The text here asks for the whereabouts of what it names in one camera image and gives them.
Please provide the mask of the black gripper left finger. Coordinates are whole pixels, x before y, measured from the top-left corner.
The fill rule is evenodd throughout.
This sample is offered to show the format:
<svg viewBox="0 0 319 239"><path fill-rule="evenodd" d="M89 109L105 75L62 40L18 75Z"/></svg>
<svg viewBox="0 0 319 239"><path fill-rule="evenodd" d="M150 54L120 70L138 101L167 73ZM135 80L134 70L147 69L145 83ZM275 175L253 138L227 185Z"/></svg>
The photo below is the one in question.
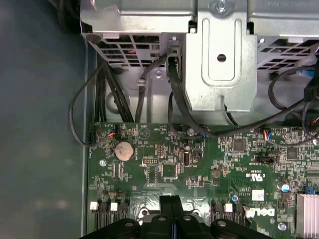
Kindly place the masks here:
<svg viewBox="0 0 319 239"><path fill-rule="evenodd" d="M172 230L172 196L160 196L160 213L141 225L133 219L121 219L89 233L85 239L169 239Z"/></svg>

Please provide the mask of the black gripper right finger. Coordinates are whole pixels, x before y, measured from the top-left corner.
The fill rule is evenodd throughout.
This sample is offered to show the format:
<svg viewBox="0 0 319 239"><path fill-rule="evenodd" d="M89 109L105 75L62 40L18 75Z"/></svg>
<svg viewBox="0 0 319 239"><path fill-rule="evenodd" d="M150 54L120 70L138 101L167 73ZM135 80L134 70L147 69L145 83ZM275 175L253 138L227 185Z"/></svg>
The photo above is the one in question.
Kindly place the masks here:
<svg viewBox="0 0 319 239"><path fill-rule="evenodd" d="M181 239L268 239L269 236L227 219L217 219L208 227L182 208L179 196L172 196L172 214Z"/></svg>

